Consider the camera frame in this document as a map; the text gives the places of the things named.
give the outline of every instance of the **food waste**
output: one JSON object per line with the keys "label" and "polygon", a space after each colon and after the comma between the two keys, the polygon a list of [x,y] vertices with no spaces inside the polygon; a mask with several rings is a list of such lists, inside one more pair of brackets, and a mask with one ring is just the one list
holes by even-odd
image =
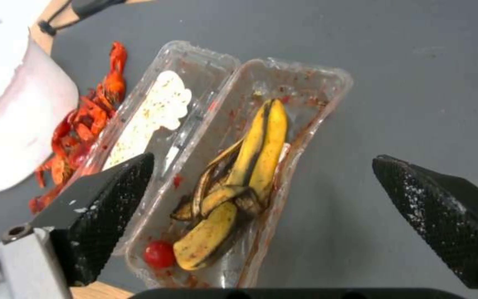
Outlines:
{"label": "food waste", "polygon": [[40,187],[45,187],[44,172],[51,169],[55,187],[29,201],[33,214],[49,206],[69,181],[75,170],[85,161],[91,146],[114,117],[125,98],[123,70],[127,50],[120,42],[113,42],[110,50],[110,71],[96,89],[81,96],[78,107],[66,115],[53,132],[51,147],[54,156],[35,170]]}
{"label": "food waste", "polygon": [[245,136],[206,166],[192,195],[171,214],[192,228],[172,246],[182,269],[210,265],[269,206],[286,134],[284,105],[279,99],[266,100]]}

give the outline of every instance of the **ripe banana peel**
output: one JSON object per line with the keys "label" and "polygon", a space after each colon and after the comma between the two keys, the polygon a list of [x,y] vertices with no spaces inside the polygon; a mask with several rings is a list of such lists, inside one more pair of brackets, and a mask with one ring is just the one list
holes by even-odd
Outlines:
{"label": "ripe banana peel", "polygon": [[[174,219],[197,223],[173,245],[180,267],[196,270],[207,266],[210,257],[233,243],[230,240],[248,220],[267,208],[286,134],[283,104],[267,100],[244,138],[207,165],[192,201],[181,202],[171,214]],[[225,170],[217,174],[221,163]]]}

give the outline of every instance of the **plastic clamshell container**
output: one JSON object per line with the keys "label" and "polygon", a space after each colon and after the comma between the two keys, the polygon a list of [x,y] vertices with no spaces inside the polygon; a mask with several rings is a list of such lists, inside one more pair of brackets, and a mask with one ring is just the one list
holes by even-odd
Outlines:
{"label": "plastic clamshell container", "polygon": [[[187,106],[188,113],[179,119],[180,126],[177,129],[160,127],[154,131],[150,140],[144,141],[148,142],[144,151],[152,151],[155,159],[149,187],[156,189],[163,182],[171,180],[170,166],[182,165],[178,158],[182,155],[188,157],[191,154],[193,146],[200,138],[197,132],[205,131],[207,127],[206,119],[211,114],[210,106],[215,105],[215,97],[240,64],[235,57],[201,49],[189,42],[168,42],[161,48],[133,91],[125,98],[114,118],[101,132],[86,161],[76,170],[68,186],[81,176],[94,174],[103,169],[114,144],[145,101],[158,76],[165,71],[174,71],[178,74],[184,87],[190,89],[192,95]],[[145,202],[141,203],[139,211],[146,211]],[[135,223],[139,214],[140,212],[135,213],[131,223]],[[131,232],[133,227],[131,223],[125,230],[125,236]],[[123,240],[124,238],[121,238],[114,254],[123,253]]]}
{"label": "plastic clamshell container", "polygon": [[[172,180],[164,182],[159,191],[146,193],[147,210],[125,253],[129,268],[151,288],[255,286],[258,270],[287,201],[298,159],[319,125],[352,85],[351,76],[340,69],[276,59],[254,59],[243,64],[217,97],[213,107],[216,113],[207,118],[211,123],[201,132],[192,153],[180,157],[181,164],[172,166],[181,180],[177,179],[176,186]],[[191,272],[177,265],[166,270],[149,267],[142,258],[149,240],[174,242],[185,233],[185,225],[171,220],[169,214],[182,195],[192,193],[207,163],[247,132],[256,111],[268,98],[280,98],[285,105],[286,143],[289,144],[273,178],[269,208],[247,225],[226,254],[208,267]]]}

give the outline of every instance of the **textured rubber pad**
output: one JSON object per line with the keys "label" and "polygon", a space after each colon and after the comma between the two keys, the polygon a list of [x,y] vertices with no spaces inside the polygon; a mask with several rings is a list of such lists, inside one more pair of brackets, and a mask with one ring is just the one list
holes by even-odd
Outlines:
{"label": "textured rubber pad", "polygon": [[34,218],[33,227],[52,229],[68,285],[96,280],[138,207],[153,167],[154,156],[148,153],[83,176]]}
{"label": "textured rubber pad", "polygon": [[478,187],[389,156],[373,161],[393,204],[469,288],[478,288]]}

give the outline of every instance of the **cherry tomato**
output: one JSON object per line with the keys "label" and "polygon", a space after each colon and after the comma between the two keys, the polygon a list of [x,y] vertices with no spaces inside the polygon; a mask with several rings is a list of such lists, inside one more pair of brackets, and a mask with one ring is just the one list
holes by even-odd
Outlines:
{"label": "cherry tomato", "polygon": [[151,267],[158,269],[171,267],[176,259],[173,246],[165,241],[151,241],[145,248],[144,260]]}

